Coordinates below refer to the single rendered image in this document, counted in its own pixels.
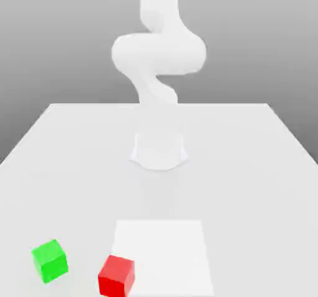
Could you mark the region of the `small red cube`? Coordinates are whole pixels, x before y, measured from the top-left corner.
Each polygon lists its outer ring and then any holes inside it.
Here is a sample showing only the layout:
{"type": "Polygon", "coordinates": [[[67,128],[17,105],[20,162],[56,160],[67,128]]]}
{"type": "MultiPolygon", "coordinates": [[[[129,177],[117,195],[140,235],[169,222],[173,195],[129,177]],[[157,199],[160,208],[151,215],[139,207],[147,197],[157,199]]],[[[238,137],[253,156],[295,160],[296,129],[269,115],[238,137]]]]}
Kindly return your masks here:
{"type": "Polygon", "coordinates": [[[110,255],[98,274],[99,293],[105,297],[128,297],[134,281],[134,261],[110,255]]]}

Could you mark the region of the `small green cube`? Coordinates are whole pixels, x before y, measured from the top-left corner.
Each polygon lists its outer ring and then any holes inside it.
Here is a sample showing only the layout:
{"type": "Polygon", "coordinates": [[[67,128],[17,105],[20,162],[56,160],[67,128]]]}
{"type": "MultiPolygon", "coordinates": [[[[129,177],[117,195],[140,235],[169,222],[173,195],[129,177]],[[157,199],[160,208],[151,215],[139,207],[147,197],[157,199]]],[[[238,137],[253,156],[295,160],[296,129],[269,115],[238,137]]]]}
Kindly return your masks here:
{"type": "Polygon", "coordinates": [[[49,283],[69,271],[66,253],[56,239],[31,250],[35,269],[44,283],[49,283]]]}

